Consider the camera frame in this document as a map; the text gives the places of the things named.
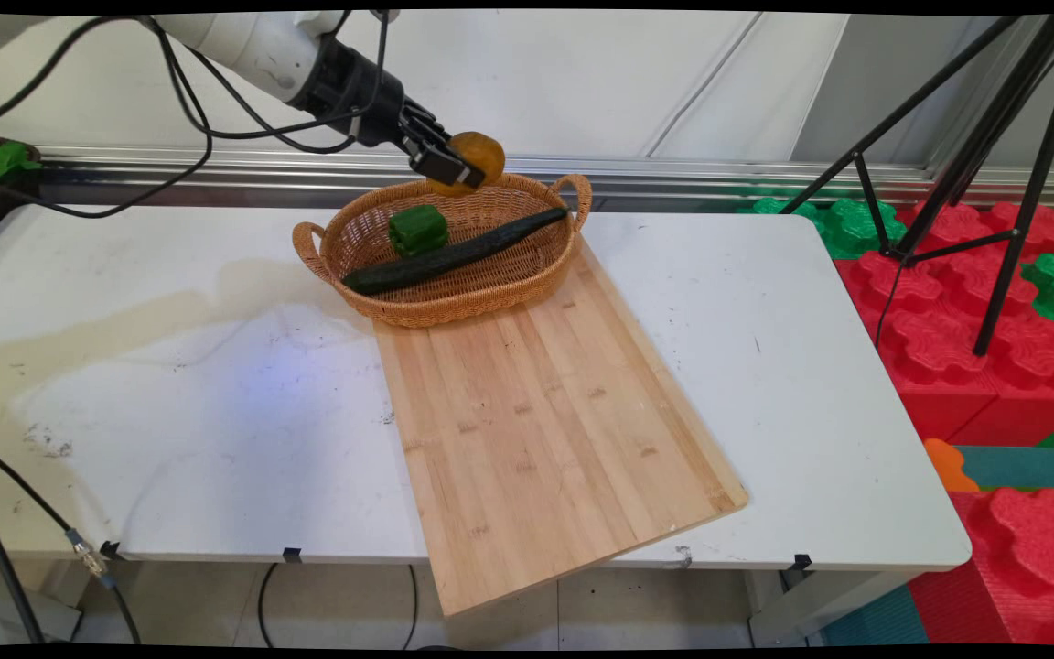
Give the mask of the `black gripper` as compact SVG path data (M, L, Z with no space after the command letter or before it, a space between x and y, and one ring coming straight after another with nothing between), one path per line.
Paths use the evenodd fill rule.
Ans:
M359 146L382 143L405 151L410 169L431 182L477 190L487 170L449 146L452 135L386 71L388 38L378 38L376 59L323 35L293 106L325 122Z

